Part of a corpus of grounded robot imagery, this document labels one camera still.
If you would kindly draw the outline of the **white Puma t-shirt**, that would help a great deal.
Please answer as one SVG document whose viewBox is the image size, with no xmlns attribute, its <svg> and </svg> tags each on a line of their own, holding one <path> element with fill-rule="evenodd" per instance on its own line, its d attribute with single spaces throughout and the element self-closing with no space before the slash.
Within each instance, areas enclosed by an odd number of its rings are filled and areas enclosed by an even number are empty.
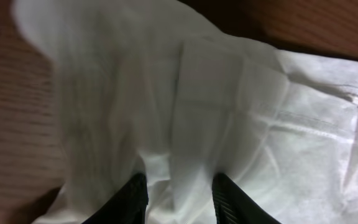
<svg viewBox="0 0 358 224">
<path fill-rule="evenodd" d="M 178 1 L 16 1 L 53 65 L 65 185 L 38 223 L 81 223 L 136 173 L 147 223 L 215 223 L 227 174 L 282 223 L 358 223 L 358 62 L 221 32 Z"/>
</svg>

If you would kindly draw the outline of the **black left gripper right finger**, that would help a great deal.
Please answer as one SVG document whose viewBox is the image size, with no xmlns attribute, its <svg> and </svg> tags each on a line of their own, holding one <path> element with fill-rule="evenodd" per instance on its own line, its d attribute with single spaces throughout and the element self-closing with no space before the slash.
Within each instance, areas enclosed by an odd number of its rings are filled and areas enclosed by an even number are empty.
<svg viewBox="0 0 358 224">
<path fill-rule="evenodd" d="M 217 224 L 280 224 L 226 174 L 214 176 L 212 194 Z"/>
</svg>

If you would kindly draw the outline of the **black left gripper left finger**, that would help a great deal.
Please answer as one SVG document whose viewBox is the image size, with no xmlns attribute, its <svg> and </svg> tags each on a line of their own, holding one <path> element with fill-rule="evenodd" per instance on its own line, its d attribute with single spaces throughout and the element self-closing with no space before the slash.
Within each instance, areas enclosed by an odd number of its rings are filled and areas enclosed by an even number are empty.
<svg viewBox="0 0 358 224">
<path fill-rule="evenodd" d="M 145 224 L 148 202 L 146 176 L 138 173 L 82 224 Z"/>
</svg>

